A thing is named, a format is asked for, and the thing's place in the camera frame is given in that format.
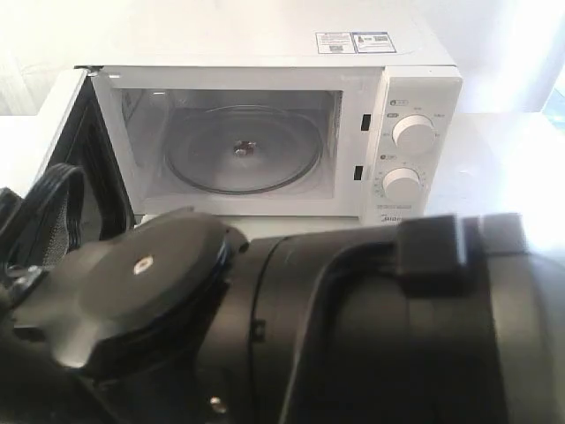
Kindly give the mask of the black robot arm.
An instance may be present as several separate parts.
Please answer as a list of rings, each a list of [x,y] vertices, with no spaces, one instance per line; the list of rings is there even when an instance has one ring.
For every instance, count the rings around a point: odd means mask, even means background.
[[[178,211],[25,262],[1,192],[4,423],[561,423],[564,266],[514,214],[246,240]]]

